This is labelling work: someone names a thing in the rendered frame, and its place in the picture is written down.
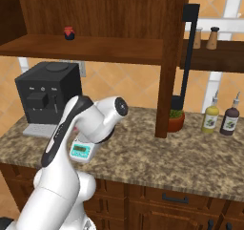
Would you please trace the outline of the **wooden base cabinets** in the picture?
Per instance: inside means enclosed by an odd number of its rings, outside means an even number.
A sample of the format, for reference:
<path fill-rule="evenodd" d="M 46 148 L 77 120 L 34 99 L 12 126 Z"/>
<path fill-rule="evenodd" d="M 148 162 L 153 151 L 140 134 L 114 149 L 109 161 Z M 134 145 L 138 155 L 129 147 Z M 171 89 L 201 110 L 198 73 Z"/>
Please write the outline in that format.
<path fill-rule="evenodd" d="M 152 168 L 138 181 L 132 179 L 134 175 L 131 172 L 118 178 L 110 172 L 95 177 L 97 189 L 84 206 L 97 230 L 207 230 L 208 220 L 213 220 L 213 230 L 226 230 L 227 222 L 232 230 L 244 230 L 244 177 L 240 174 Z M 226 202 L 222 212 L 213 215 L 151 202 L 144 197 L 146 187 Z"/>

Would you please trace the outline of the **black coffee machine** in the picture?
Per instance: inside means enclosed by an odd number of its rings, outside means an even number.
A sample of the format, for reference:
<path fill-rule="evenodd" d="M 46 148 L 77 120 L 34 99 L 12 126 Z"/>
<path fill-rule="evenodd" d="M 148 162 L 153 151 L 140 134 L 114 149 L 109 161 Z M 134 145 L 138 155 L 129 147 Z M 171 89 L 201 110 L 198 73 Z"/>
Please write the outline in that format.
<path fill-rule="evenodd" d="M 82 94 L 79 66 L 40 62 L 15 78 L 28 127 L 25 136 L 51 137 L 67 102 Z"/>

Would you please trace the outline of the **white wall socket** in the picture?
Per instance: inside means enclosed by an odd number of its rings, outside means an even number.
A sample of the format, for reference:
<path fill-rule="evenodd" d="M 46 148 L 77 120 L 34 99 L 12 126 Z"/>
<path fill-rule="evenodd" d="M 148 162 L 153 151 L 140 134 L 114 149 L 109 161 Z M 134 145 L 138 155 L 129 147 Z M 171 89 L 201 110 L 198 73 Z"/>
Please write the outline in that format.
<path fill-rule="evenodd" d="M 81 77 L 86 77 L 86 66 L 85 61 L 79 61 L 79 71 Z"/>

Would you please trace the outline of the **wooden drawer front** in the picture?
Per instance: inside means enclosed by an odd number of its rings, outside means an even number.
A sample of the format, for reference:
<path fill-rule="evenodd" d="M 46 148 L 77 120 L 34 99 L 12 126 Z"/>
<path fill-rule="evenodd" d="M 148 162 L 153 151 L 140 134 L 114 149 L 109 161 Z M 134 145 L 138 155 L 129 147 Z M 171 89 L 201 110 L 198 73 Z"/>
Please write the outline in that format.
<path fill-rule="evenodd" d="M 188 204 L 177 203 L 166 201 L 162 199 L 162 194 L 166 193 L 168 197 L 183 199 L 185 197 L 189 198 Z M 222 212 L 225 199 L 216 199 L 207 196 L 199 196 L 195 194 L 175 192 L 166 189 L 157 189 L 152 187 L 146 187 L 144 189 L 144 197 L 151 202 L 161 203 L 161 204 L 170 204 L 176 207 L 183 207 L 187 209 L 192 209 L 195 211 L 202 211 L 204 213 L 209 213 L 213 215 L 218 215 Z"/>

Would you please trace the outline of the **wooden wall cabinet with shelf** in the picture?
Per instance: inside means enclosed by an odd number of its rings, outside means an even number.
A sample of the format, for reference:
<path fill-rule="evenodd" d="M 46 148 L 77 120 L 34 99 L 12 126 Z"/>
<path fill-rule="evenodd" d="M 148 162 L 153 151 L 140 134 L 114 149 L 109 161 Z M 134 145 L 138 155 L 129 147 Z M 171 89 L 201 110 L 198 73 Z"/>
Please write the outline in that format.
<path fill-rule="evenodd" d="M 165 2 L 0 0 L 0 55 L 158 65 Z"/>

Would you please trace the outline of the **white digital scale teal display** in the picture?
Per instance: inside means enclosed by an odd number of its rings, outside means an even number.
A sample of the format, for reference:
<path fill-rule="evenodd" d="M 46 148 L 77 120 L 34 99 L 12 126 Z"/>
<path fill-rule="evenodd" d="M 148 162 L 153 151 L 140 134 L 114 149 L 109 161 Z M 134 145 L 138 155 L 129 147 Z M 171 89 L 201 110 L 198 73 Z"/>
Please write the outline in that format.
<path fill-rule="evenodd" d="M 89 163 L 98 148 L 98 144 L 81 142 L 76 138 L 71 145 L 70 158 L 76 162 Z"/>

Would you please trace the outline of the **green plant in terracotta pot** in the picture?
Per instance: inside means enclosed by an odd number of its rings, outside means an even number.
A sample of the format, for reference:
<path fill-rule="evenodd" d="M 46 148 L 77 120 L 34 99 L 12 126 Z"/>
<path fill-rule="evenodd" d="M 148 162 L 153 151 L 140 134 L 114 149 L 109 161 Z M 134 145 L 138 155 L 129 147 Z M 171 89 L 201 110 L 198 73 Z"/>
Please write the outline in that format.
<path fill-rule="evenodd" d="M 175 133 L 182 129 L 185 120 L 185 113 L 182 110 L 171 110 L 168 132 Z"/>

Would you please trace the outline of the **yellow oil bottle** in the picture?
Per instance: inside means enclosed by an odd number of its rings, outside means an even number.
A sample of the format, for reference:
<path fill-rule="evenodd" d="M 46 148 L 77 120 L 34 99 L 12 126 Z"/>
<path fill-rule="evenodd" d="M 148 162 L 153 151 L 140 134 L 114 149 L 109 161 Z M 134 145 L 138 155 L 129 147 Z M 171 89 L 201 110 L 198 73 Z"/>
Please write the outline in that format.
<path fill-rule="evenodd" d="M 201 127 L 201 131 L 203 133 L 210 134 L 214 131 L 215 124 L 219 115 L 219 109 L 217 108 L 217 95 L 218 93 L 215 93 L 213 96 L 212 104 L 205 111 Z"/>

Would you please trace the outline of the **dark wooden wall shelf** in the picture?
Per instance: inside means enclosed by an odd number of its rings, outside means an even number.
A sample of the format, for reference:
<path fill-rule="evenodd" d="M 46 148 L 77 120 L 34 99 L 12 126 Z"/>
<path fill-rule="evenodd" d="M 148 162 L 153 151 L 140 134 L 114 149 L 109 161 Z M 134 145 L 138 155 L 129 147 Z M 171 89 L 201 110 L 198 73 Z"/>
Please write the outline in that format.
<path fill-rule="evenodd" d="M 244 42 L 218 41 L 215 50 L 206 45 L 207 40 L 202 40 L 201 48 L 193 49 L 191 70 L 244 73 Z"/>

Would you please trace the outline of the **wooden shaker black top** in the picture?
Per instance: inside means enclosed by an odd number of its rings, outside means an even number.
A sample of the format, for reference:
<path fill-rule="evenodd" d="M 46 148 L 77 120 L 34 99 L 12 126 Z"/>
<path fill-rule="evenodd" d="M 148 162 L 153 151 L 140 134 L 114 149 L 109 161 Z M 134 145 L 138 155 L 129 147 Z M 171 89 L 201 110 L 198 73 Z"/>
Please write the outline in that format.
<path fill-rule="evenodd" d="M 219 27 L 211 27 L 211 33 L 209 40 L 207 42 L 206 48 L 208 50 L 215 50 L 217 46 L 217 37 L 218 37 Z"/>

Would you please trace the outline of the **white window frame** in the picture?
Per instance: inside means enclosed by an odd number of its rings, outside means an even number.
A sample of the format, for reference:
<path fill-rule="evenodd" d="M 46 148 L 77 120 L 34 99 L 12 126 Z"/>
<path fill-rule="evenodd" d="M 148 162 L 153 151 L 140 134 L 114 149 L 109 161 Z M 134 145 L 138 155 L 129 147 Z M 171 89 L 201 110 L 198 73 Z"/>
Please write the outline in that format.
<path fill-rule="evenodd" d="M 244 21 L 244 0 L 190 0 L 200 4 L 198 27 L 202 27 L 202 38 L 208 39 L 210 27 L 218 26 L 219 40 L 240 41 L 244 43 L 244 32 L 234 28 Z M 239 111 L 244 112 L 244 73 L 222 73 L 190 71 L 184 109 L 187 112 L 202 113 L 212 100 L 214 92 L 219 90 L 218 103 L 220 113 L 231 107 L 236 94 L 240 92 Z"/>

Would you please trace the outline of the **wooden cabinet door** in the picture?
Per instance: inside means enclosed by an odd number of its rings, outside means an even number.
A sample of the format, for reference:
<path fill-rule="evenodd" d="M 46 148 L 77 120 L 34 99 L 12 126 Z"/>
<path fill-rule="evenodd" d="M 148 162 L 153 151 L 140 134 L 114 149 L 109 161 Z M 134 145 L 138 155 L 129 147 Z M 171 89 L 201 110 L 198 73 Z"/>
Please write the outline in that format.
<path fill-rule="evenodd" d="M 163 18 L 163 44 L 158 89 L 155 137 L 166 138 L 172 104 L 175 69 L 181 49 L 184 24 L 182 14 L 189 0 L 166 0 Z"/>

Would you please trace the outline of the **red-topped dark blue can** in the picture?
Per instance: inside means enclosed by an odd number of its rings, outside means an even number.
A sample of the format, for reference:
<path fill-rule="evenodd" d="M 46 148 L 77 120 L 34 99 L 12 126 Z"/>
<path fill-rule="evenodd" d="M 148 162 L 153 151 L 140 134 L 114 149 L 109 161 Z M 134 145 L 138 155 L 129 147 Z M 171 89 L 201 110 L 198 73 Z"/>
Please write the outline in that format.
<path fill-rule="evenodd" d="M 64 35 L 66 40 L 73 40 L 75 37 L 75 32 L 73 30 L 73 27 L 68 26 L 64 29 Z"/>

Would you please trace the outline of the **wooden shaker pale top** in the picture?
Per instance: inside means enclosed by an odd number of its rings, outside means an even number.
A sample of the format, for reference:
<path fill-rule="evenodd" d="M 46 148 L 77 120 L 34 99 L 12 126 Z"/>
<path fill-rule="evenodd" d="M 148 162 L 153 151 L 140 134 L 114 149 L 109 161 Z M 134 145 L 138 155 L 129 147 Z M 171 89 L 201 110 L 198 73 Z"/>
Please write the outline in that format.
<path fill-rule="evenodd" d="M 203 28 L 199 27 L 195 30 L 195 36 L 194 36 L 194 42 L 193 42 L 193 48 L 194 49 L 200 49 L 201 47 L 201 33 Z"/>

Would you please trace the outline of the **dark sauce bottle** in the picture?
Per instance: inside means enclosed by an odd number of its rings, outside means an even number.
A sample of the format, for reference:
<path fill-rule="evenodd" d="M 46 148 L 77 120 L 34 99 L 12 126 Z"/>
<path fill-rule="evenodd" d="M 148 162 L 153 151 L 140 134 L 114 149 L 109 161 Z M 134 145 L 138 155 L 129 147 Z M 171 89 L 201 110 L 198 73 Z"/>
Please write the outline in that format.
<path fill-rule="evenodd" d="M 237 110 L 239 95 L 240 93 L 237 93 L 236 98 L 233 101 L 232 107 L 227 109 L 224 114 L 222 124 L 219 130 L 219 132 L 224 136 L 231 136 L 234 133 L 236 123 L 239 118 L 239 111 Z"/>

